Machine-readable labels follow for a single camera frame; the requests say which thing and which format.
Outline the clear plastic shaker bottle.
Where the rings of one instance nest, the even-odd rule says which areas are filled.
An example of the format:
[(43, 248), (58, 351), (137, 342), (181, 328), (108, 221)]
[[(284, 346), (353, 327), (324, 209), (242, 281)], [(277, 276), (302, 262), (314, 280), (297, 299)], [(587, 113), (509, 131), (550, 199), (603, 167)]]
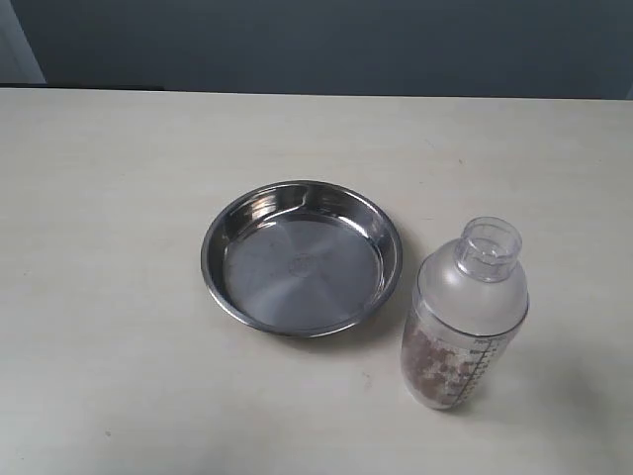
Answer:
[(411, 394), (452, 410), (475, 392), (529, 310), (518, 230), (496, 217), (471, 220), (421, 263), (401, 348)]

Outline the round stainless steel plate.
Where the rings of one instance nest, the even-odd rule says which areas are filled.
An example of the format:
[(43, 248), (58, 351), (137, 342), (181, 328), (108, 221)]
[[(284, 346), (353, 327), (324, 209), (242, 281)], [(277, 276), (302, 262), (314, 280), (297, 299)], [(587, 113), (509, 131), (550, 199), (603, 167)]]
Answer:
[(315, 338), (370, 319), (403, 268), (388, 215), (341, 185), (290, 180), (249, 191), (211, 222), (200, 262), (217, 304), (242, 324)]

